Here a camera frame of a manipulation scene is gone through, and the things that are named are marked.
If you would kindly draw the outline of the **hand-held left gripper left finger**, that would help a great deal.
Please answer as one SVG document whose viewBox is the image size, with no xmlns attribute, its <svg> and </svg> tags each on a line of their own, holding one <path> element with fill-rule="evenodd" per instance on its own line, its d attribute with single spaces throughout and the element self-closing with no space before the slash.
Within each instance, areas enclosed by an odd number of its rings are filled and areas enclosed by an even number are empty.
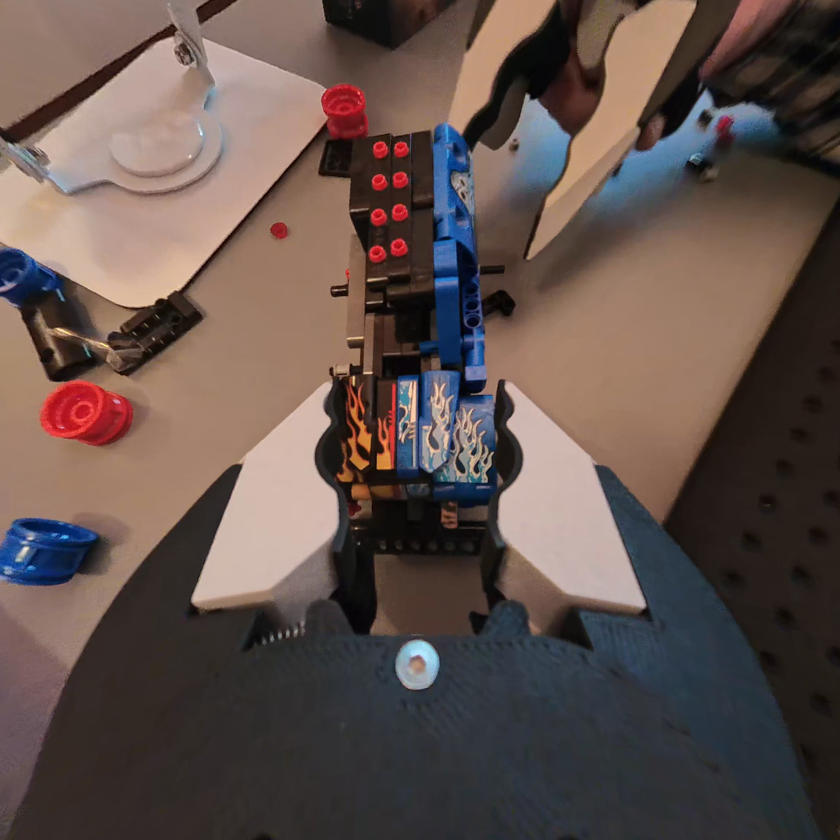
<svg viewBox="0 0 840 840">
<path fill-rule="evenodd" d="M 351 532 L 342 465 L 339 384 L 322 384 L 255 446 L 198 576 L 199 612 L 253 608 L 283 631 L 302 627 L 312 603 L 332 598 L 352 629 L 376 615 L 372 553 Z"/>
</svg>

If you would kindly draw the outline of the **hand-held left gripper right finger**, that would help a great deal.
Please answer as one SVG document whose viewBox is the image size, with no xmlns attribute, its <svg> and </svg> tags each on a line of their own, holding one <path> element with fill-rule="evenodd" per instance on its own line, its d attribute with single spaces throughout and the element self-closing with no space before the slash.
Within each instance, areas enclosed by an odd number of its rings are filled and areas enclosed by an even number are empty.
<svg viewBox="0 0 840 840">
<path fill-rule="evenodd" d="M 640 617 L 647 603 L 593 457 L 509 381 L 494 423 L 498 486 L 479 555 L 488 610 L 517 602 L 537 634 L 558 634 L 573 610 Z"/>
</svg>

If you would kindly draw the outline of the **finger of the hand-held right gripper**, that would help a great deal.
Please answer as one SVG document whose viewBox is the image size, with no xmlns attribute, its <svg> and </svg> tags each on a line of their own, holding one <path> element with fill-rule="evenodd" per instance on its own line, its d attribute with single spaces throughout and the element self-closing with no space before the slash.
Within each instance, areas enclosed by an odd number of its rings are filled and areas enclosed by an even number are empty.
<svg viewBox="0 0 840 840">
<path fill-rule="evenodd" d="M 469 151 L 479 144 L 498 150 L 525 100 L 540 98 L 567 59 L 561 2 L 479 1 L 451 103 L 452 129 Z"/>
<path fill-rule="evenodd" d="M 525 260 L 552 242 L 633 149 L 648 100 L 696 7 L 695 2 L 654 1 L 616 24 L 605 46 L 600 101 L 569 143 L 560 179 L 534 220 Z"/>
</svg>

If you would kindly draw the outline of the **blue flame toy brick truck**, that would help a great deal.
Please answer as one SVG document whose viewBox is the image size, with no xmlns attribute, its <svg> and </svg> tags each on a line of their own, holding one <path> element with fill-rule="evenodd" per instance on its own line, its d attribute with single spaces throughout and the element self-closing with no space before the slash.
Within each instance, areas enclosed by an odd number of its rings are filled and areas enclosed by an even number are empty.
<svg viewBox="0 0 840 840">
<path fill-rule="evenodd" d="M 470 147 L 447 123 L 353 142 L 346 341 L 334 366 L 335 473 L 350 532 L 376 553 L 477 555 L 499 479 Z"/>
</svg>

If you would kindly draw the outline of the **person's right forearm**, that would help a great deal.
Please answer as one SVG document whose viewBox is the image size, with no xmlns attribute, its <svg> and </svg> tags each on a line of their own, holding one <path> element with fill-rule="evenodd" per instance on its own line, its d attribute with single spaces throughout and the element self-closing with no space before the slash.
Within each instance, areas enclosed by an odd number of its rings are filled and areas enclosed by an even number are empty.
<svg viewBox="0 0 840 840">
<path fill-rule="evenodd" d="M 838 166 L 838 2 L 794 2 L 772 33 L 704 84 L 718 105 L 771 112 L 798 154 Z"/>
</svg>

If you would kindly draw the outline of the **person's right hand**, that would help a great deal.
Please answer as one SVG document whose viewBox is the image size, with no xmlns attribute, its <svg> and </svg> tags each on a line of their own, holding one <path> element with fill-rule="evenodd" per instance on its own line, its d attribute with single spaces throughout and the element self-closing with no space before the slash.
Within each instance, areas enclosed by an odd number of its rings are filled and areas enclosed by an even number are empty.
<svg viewBox="0 0 840 840">
<path fill-rule="evenodd" d="M 699 71 L 708 81 L 745 57 L 788 14 L 794 1 L 741 1 L 731 22 Z"/>
</svg>

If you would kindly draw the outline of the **dark toy set box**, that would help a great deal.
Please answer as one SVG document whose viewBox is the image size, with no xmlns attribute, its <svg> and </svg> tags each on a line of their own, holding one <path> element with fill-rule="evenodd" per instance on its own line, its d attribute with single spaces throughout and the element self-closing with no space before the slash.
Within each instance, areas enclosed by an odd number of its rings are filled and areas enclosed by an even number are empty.
<svg viewBox="0 0 840 840">
<path fill-rule="evenodd" d="M 395 49 L 435 21 L 455 1 L 323 1 L 327 24 Z"/>
</svg>

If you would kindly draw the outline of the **red toy wheel rim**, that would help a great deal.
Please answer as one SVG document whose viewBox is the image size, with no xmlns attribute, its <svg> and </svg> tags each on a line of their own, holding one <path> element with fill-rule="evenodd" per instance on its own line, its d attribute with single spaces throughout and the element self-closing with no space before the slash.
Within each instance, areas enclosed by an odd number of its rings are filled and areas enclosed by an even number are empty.
<svg viewBox="0 0 840 840">
<path fill-rule="evenodd" d="M 324 91 L 321 98 L 326 127 L 331 140 L 359 140 L 368 136 L 364 92 L 349 83 Z"/>
<path fill-rule="evenodd" d="M 133 406 L 122 395 L 87 381 L 59 385 L 44 401 L 39 422 L 51 437 L 101 447 L 120 440 L 133 422 Z"/>
</svg>

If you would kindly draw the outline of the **black square studded plate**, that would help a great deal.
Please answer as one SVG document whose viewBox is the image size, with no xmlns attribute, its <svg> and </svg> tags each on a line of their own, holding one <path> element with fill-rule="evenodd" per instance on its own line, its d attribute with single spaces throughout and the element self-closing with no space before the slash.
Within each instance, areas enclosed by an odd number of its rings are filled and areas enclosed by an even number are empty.
<svg viewBox="0 0 840 840">
<path fill-rule="evenodd" d="M 318 174 L 323 177 L 349 179 L 351 177 L 354 142 L 326 139 L 323 145 Z"/>
</svg>

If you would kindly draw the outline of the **black holed brick plate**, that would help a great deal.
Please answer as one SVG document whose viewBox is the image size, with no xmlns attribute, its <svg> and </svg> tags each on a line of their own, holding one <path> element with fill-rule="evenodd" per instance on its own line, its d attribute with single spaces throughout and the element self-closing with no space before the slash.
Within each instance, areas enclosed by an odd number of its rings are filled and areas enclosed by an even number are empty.
<svg viewBox="0 0 840 840">
<path fill-rule="evenodd" d="M 120 375 L 131 375 L 159 356 L 204 319 L 202 311 L 175 291 L 134 313 L 108 334 L 106 363 Z"/>
</svg>

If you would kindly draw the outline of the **blue toy wheel rim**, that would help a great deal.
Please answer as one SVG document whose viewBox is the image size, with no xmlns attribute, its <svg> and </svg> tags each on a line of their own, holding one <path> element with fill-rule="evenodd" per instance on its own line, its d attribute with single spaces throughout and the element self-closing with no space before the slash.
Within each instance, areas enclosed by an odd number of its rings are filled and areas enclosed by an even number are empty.
<svg viewBox="0 0 840 840">
<path fill-rule="evenodd" d="M 45 518 L 11 522 L 1 544 L 1 580 L 18 585 L 62 585 L 78 572 L 99 535 L 74 523 Z"/>
<path fill-rule="evenodd" d="M 64 282 L 18 248 L 1 248 L 1 298 L 16 309 L 64 292 Z"/>
</svg>

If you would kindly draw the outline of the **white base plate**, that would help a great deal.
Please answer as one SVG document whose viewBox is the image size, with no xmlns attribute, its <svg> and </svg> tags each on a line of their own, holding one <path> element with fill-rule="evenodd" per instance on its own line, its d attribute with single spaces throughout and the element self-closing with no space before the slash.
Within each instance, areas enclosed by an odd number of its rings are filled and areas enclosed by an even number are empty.
<svg viewBox="0 0 840 840">
<path fill-rule="evenodd" d="M 11 165 L 1 180 L 2 245 L 120 306 L 183 289 L 320 131 L 317 83 L 205 42 L 216 88 L 206 111 L 219 160 L 176 192 L 113 184 L 59 194 Z"/>
</svg>

